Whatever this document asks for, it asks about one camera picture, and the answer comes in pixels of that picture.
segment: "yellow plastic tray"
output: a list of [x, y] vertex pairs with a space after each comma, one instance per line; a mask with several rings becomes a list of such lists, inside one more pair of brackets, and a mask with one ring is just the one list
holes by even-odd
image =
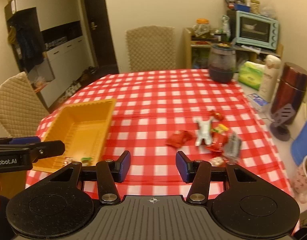
[[42, 141], [61, 140], [66, 151], [62, 156], [39, 160], [33, 169], [55, 172], [62, 168], [66, 157], [75, 161], [91, 157], [91, 165], [96, 165], [102, 157], [115, 103], [116, 99], [108, 99], [65, 106]]

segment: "oven glass window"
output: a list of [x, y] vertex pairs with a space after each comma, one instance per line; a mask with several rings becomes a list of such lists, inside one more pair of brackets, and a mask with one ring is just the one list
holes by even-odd
[[246, 17], [240, 18], [240, 37], [269, 42], [270, 24]]

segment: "chair backrest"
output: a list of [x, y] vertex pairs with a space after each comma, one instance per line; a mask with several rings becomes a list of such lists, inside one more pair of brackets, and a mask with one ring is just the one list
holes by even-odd
[[0, 85], [0, 123], [12, 137], [34, 136], [47, 115], [25, 72]]
[[176, 68], [175, 28], [144, 26], [126, 33], [132, 72]]

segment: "metal bolt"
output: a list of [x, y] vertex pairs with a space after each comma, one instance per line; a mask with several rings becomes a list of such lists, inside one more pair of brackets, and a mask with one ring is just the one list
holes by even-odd
[[189, 197], [192, 201], [203, 201], [205, 196], [200, 193], [191, 194]]
[[112, 201], [115, 201], [118, 197], [116, 194], [107, 193], [107, 194], [102, 195], [101, 198], [103, 201], [112, 202]]

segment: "red snack package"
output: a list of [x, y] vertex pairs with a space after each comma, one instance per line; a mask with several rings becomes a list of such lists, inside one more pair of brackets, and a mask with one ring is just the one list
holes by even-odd
[[215, 153], [223, 153], [223, 146], [228, 142], [228, 136], [220, 133], [214, 133], [214, 137], [212, 138], [212, 144], [207, 145], [206, 149]]
[[181, 148], [186, 141], [193, 138], [192, 133], [184, 130], [175, 131], [167, 140], [166, 145], [173, 146], [175, 148]]
[[224, 119], [223, 115], [215, 112], [214, 110], [211, 110], [211, 116], [213, 116], [218, 121], [222, 121]]

